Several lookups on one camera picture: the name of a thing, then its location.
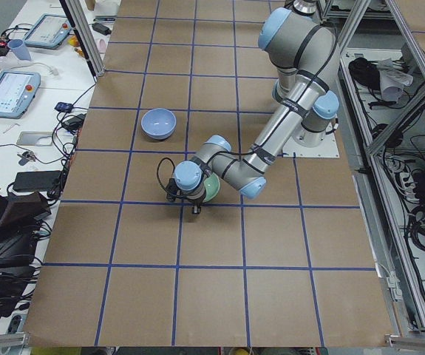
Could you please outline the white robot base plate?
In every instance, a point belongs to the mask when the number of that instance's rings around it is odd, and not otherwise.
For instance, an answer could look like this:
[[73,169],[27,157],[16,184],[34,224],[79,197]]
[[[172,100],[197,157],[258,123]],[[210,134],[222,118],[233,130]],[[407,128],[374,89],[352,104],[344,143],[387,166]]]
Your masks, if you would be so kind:
[[336,136],[331,132],[332,121],[322,132],[307,131],[299,124],[282,148],[282,155],[287,158],[339,158]]

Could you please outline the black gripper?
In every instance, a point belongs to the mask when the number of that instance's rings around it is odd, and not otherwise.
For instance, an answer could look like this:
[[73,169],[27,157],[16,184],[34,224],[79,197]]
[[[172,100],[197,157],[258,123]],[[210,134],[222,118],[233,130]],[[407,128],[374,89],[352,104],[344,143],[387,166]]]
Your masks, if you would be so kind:
[[197,188],[186,192],[186,199],[193,204],[192,214],[200,214],[202,210],[202,204],[206,197],[206,190],[204,186],[198,186]]

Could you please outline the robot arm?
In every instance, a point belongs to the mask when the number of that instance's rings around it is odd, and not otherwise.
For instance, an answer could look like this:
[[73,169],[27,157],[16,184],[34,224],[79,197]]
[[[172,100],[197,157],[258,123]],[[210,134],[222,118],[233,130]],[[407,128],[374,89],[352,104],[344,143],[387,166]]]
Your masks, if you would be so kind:
[[246,153],[233,152],[226,139],[213,135],[191,159],[175,166],[163,188],[166,198],[189,201],[193,214],[201,211],[204,181],[212,174],[248,199],[257,197],[267,183],[266,170],[336,78],[340,52],[336,34],[285,7],[269,15],[258,46],[279,73],[274,88],[279,105]]

